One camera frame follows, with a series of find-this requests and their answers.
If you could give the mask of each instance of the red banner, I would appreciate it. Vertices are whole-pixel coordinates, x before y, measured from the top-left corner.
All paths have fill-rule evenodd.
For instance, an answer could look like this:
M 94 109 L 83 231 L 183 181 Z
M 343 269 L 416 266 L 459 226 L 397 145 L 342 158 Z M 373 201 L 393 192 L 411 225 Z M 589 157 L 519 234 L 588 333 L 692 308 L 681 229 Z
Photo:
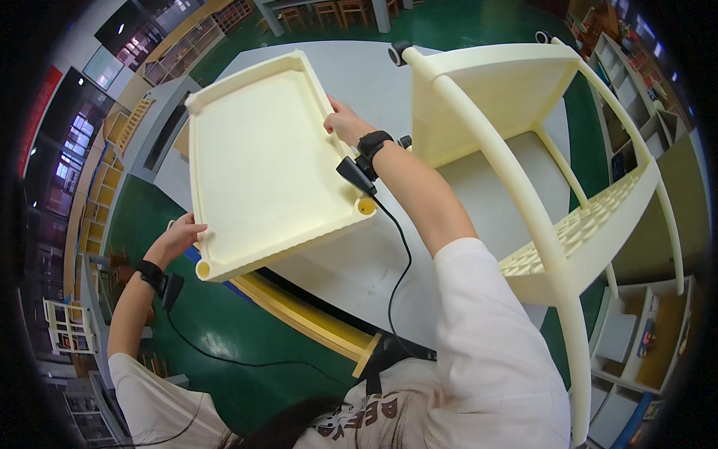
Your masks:
M 45 74 L 45 79 L 42 80 L 42 85 L 40 85 L 40 90 L 35 96 L 35 100 L 32 102 L 30 116 L 27 118 L 27 123 L 25 123 L 20 139 L 20 158 L 17 161 L 17 172 L 20 177 L 23 177 L 25 173 L 25 165 L 27 164 L 27 158 L 30 157 L 30 147 L 37 132 L 37 127 L 40 126 L 40 119 L 50 102 L 52 93 L 55 92 L 55 87 L 57 87 L 61 79 L 62 72 L 54 65 L 51 65 Z

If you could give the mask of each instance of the wrist strap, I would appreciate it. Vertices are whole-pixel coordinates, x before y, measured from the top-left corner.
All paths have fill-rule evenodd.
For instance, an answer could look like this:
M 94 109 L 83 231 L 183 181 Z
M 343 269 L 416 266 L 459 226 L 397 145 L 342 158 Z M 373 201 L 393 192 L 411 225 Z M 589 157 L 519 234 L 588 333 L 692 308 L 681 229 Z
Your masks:
M 378 153 L 380 149 L 384 148 L 385 140 L 391 140 L 393 142 L 388 132 L 374 131 L 359 139 L 359 143 L 357 144 L 357 150 L 359 150 L 360 156 L 355 159 L 356 165 L 371 182 L 376 181 L 378 177 L 374 171 L 374 155 Z
M 139 261 L 135 269 L 140 272 L 142 280 L 154 288 L 157 296 L 162 297 L 164 281 L 166 278 L 162 270 L 149 260 Z
M 380 149 L 384 148 L 385 140 L 391 140 L 392 142 L 394 141 L 394 139 L 392 139 L 389 133 L 386 131 L 371 132 L 359 139 L 359 143 L 357 144 L 357 150 L 359 150 L 359 154 L 364 156 L 369 161 L 369 164 L 371 164 L 372 159 L 374 159 L 374 154 L 376 154 Z
M 185 278 L 175 273 L 164 274 L 149 260 L 141 260 L 135 268 L 140 272 L 142 280 L 150 284 L 157 296 L 162 299 L 162 308 L 169 313 L 185 284 Z

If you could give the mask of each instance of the white t-shirt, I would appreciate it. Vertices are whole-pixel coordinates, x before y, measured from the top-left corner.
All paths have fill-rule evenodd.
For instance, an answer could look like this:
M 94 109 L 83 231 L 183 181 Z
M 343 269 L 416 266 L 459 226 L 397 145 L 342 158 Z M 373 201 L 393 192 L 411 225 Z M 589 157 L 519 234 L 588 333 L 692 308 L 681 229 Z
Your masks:
M 434 258 L 439 284 L 437 362 L 406 359 L 380 374 L 382 394 L 354 386 L 295 449 L 383 447 L 399 427 L 405 447 L 566 448 L 569 399 L 546 342 L 486 246 L 458 239 Z M 160 379 L 124 353 L 110 357 L 117 399 L 135 443 L 213 448 L 228 431 L 209 394 Z

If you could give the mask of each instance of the green floor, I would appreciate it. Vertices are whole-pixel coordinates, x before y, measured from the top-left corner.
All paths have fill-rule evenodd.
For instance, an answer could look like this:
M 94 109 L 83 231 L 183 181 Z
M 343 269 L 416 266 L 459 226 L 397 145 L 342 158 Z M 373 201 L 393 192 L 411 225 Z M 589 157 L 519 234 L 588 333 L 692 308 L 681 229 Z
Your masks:
M 475 45 L 533 42 L 537 29 L 565 43 L 573 39 L 562 20 L 526 6 L 519 0 L 426 0 L 414 10 L 401 11 L 388 34 L 361 26 L 338 29 L 318 25 L 281 37 L 261 34 L 255 11 L 216 45 L 192 70 L 203 85 L 211 83 L 241 51 L 308 40 L 406 39 L 415 45 L 452 50 Z M 564 96 L 571 144 L 571 166 L 586 194 L 608 186 L 608 171 L 598 117 L 587 82 L 577 78 Z M 570 208 L 577 205 L 572 195 Z M 113 214 L 109 238 L 115 248 L 125 246 L 136 263 L 170 219 L 182 209 L 153 185 L 128 177 Z M 185 278 L 172 316 L 175 325 L 193 342 L 213 353 L 255 363 L 295 358 L 310 361 L 349 385 L 353 364 L 279 322 L 259 307 L 240 300 L 221 284 L 202 283 L 194 264 L 180 257 L 170 268 Z M 598 280 L 583 295 L 589 331 L 596 320 L 605 282 Z M 155 310 L 160 311 L 159 303 Z M 316 394 L 341 395 L 345 386 L 327 380 L 305 366 L 246 369 L 202 356 L 182 342 L 157 314 L 151 348 L 168 361 L 172 373 L 184 373 L 192 389 L 212 394 L 220 416 L 235 432 L 250 432 L 273 413 Z M 550 309 L 541 332 L 564 380 L 568 379 L 565 348 L 556 311 Z

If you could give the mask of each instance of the black cable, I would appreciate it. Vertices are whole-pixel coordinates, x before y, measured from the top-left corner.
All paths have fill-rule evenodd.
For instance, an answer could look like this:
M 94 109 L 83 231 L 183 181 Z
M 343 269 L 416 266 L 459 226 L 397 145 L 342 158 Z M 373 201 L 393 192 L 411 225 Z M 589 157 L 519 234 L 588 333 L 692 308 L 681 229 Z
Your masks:
M 231 359 L 231 358 L 224 358 L 224 357 L 215 356 L 214 354 L 210 354 L 210 353 L 208 353 L 208 352 L 203 351 L 202 349 L 200 349 L 200 348 L 198 348 L 197 346 L 195 346 L 194 343 L 192 343 L 191 341 L 187 340 L 187 338 L 186 338 L 184 335 L 182 335 L 182 334 L 178 331 L 178 329 L 174 326 L 174 323 L 172 322 L 172 317 L 169 316 L 169 312 L 167 312 L 167 320 L 169 321 L 169 326 L 172 327 L 172 329 L 174 329 L 174 331 L 177 333 L 177 335 L 179 335 L 179 337 L 180 337 L 182 340 L 184 340 L 186 344 L 190 345 L 190 347 L 191 347 L 192 349 L 194 349 L 195 351 L 197 351 L 197 352 L 199 352 L 199 353 L 201 353 L 201 354 L 203 354 L 203 355 L 205 355 L 205 356 L 207 356 L 207 357 L 209 357 L 209 358 L 213 358 L 213 359 L 215 359 L 215 360 L 220 360 L 220 361 L 225 361 L 225 362 L 227 362 L 227 363 L 235 364 L 235 365 L 239 365 L 239 366 L 247 366 L 247 367 L 249 367 L 249 368 L 266 368 L 267 366 L 279 366 L 279 365 L 306 365 L 306 366 L 311 366 L 313 369 L 317 370 L 321 375 L 323 375 L 323 376 L 326 377 L 327 379 L 333 380 L 334 382 L 337 382 L 339 385 L 344 386 L 344 387 L 346 387 L 346 388 L 351 388 L 351 387 L 349 387 L 348 385 L 344 385 L 341 381 L 337 380 L 336 378 L 331 377 L 329 374 L 325 373 L 325 372 L 322 371 L 321 369 L 319 369 L 319 368 L 317 368 L 316 366 L 312 365 L 312 364 L 309 363 L 308 361 L 303 361 L 303 360 L 280 360 L 280 361 L 268 362 L 268 363 L 266 363 L 266 364 L 249 364 L 249 363 L 246 363 L 246 362 L 241 362 L 241 361 L 233 360 L 233 359 Z
M 174 437 L 165 438 L 164 440 L 155 441 L 154 443 L 127 443 L 127 444 L 113 444 L 113 445 L 107 445 L 107 446 L 93 446 L 95 449 L 107 449 L 107 448 L 137 448 L 141 446 L 154 446 L 162 443 L 166 443 L 168 441 L 171 441 L 179 436 L 181 436 L 183 433 L 187 432 L 192 426 L 192 423 L 197 418 L 197 415 L 200 413 L 200 410 L 202 409 L 202 398 L 204 397 L 204 394 L 200 395 L 200 402 L 197 404 L 197 411 L 192 416 L 192 419 L 190 420 L 190 423 L 182 429 L 178 434 L 176 434 Z
M 415 353 L 411 352 L 409 350 L 409 348 L 407 348 L 404 345 L 404 342 L 401 341 L 401 337 L 398 336 L 396 333 L 396 330 L 394 330 L 394 323 L 391 319 L 391 305 L 394 302 L 394 295 L 396 294 L 396 289 L 398 289 L 399 284 L 401 284 L 401 280 L 404 278 L 404 276 L 406 276 L 406 272 L 409 270 L 409 267 L 411 266 L 411 251 L 409 251 L 409 244 L 406 243 L 406 237 L 404 236 L 404 230 L 401 229 L 401 225 L 399 225 L 399 222 L 396 220 L 396 218 L 394 218 L 394 216 L 391 215 L 391 213 L 388 210 L 386 210 L 386 208 L 384 207 L 384 204 L 382 204 L 381 201 L 379 201 L 379 199 L 377 199 L 376 196 L 371 195 L 371 199 L 374 200 L 374 202 L 379 206 L 379 208 L 381 208 L 381 210 L 383 210 L 384 213 L 389 218 L 391 218 L 391 220 L 394 222 L 394 224 L 396 225 L 396 228 L 399 230 L 399 235 L 401 236 L 401 241 L 404 243 L 404 248 L 406 248 L 406 255 L 409 256 L 409 263 L 406 264 L 406 268 L 404 269 L 404 272 L 401 273 L 401 276 L 399 276 L 399 280 L 396 281 L 396 285 L 394 285 L 394 290 L 391 290 L 391 296 L 389 297 L 389 308 L 388 308 L 389 327 L 391 327 L 391 333 L 394 334 L 394 337 L 396 337 L 396 341 L 398 341 L 399 345 L 401 345 L 401 348 L 404 349 L 408 355 L 410 355 L 412 357 L 416 357 L 416 358 L 423 358 L 423 357 L 417 356 Z

